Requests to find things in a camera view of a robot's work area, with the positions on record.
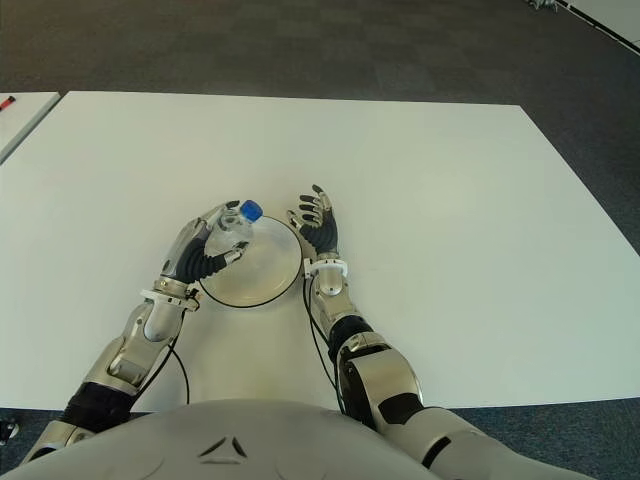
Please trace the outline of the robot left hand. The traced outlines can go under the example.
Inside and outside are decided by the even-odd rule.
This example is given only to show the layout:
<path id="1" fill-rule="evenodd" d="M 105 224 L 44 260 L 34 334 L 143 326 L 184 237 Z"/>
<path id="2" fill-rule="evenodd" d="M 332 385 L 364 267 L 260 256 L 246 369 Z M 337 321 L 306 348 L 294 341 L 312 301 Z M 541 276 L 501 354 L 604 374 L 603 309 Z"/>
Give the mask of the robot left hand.
<path id="1" fill-rule="evenodd" d="M 213 227 L 223 213 L 239 210 L 239 200 L 215 206 L 206 213 L 190 220 L 173 242 L 153 289 L 167 295 L 185 298 L 187 287 L 225 269 L 238 261 L 248 247 L 248 241 L 240 241 L 229 250 L 210 256 L 205 246 Z"/>

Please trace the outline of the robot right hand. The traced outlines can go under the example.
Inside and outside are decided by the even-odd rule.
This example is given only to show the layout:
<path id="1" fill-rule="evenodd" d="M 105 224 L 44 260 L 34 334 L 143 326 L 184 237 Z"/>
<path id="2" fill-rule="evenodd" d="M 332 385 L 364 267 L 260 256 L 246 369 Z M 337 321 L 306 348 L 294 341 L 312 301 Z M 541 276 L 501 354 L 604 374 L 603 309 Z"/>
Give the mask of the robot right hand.
<path id="1" fill-rule="evenodd" d="M 338 226 L 327 193 L 317 184 L 313 195 L 299 196 L 297 210 L 286 212 L 287 221 L 313 248 L 316 255 L 338 254 Z"/>

